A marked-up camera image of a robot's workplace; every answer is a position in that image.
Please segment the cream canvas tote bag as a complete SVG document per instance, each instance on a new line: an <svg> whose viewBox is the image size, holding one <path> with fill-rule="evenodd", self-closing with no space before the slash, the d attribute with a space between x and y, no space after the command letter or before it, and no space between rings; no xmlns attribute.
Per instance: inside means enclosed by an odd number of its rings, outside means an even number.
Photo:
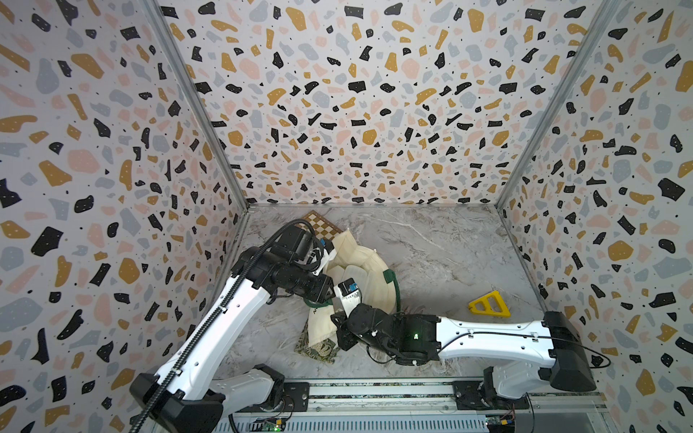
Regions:
<svg viewBox="0 0 693 433"><path fill-rule="evenodd" d="M375 249L357 243L347 230L331 239L336 248L336 256L327 264L327 275L333 283L351 280L360 291L362 303L387 313L401 310L401 295L395 272L385 263ZM333 364L339 347L337 346L337 327L330 316L343 310L343 304L336 299L325 303L306 301L309 307L307 322L294 351L319 362Z"/></svg>

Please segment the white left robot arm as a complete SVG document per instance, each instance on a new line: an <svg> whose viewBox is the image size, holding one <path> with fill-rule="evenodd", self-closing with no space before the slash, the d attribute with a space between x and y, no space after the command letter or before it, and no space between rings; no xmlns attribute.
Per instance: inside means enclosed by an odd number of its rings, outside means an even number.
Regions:
<svg viewBox="0 0 693 433"><path fill-rule="evenodd" d="M295 263L263 247L252 247L234 264L219 298L183 346L156 373L141 373L130 393L141 406L131 421L138 432L148 420L169 432L211 432L225 416L248 406L276 405L283 376L266 366L229 380L214 378L243 328L280 289L312 303L334 297L323 270L337 252L320 244L321 258Z"/></svg>

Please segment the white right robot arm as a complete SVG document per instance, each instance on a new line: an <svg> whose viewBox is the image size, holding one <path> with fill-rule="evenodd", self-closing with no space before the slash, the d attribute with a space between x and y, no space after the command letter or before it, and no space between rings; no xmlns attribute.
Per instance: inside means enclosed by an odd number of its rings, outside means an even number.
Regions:
<svg viewBox="0 0 693 433"><path fill-rule="evenodd" d="M360 303L349 312L332 314L331 321L340 349L363 343L399 366L463 357L504 361L485 370L478 391L486 401L518 400L545 385L568 393L597 389L579 333L560 312L548 311L541 320L519 324L491 324L388 314Z"/></svg>

